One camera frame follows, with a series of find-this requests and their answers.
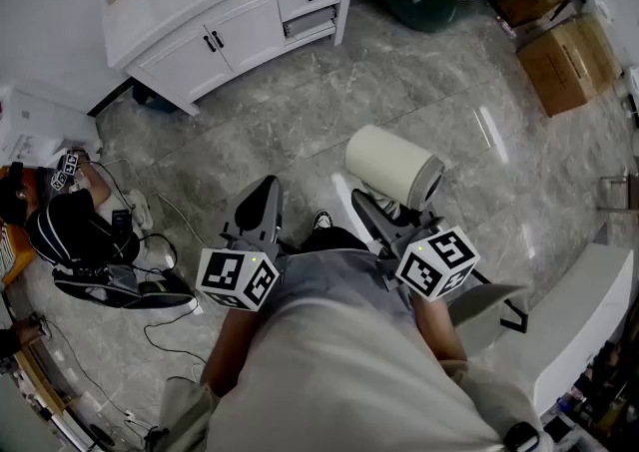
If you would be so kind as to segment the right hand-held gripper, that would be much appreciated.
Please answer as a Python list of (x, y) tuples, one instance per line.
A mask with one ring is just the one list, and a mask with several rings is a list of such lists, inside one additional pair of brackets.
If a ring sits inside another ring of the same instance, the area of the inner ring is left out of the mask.
[[(463, 285), (480, 255), (460, 226), (435, 213), (408, 213), (399, 224), (368, 193), (355, 189), (351, 204), (371, 237), (384, 250), (385, 274), (425, 300)], [(399, 236), (399, 228), (412, 229)]]

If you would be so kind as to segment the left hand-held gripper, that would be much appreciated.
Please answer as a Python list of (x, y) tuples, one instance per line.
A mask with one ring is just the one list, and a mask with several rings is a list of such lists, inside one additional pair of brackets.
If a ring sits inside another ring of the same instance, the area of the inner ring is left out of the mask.
[(218, 246), (202, 250), (196, 289), (219, 305), (259, 310), (281, 276), (275, 261), (283, 212), (283, 188), (274, 175), (230, 199)]

